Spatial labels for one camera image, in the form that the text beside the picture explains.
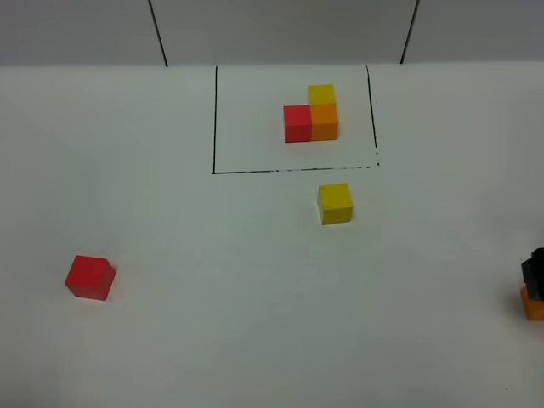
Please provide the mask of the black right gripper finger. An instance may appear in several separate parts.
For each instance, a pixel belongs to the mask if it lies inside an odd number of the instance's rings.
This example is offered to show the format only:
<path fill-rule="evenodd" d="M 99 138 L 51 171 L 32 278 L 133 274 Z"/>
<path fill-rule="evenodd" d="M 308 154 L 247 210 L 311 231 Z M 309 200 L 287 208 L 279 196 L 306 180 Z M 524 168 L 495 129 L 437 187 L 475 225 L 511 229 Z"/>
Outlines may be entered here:
<path fill-rule="evenodd" d="M 524 284 L 528 292 L 528 297 L 531 300 L 543 300 L 543 260 L 544 248 L 537 248 L 532 253 L 529 259 L 525 260 L 522 265 L 522 275 Z"/>

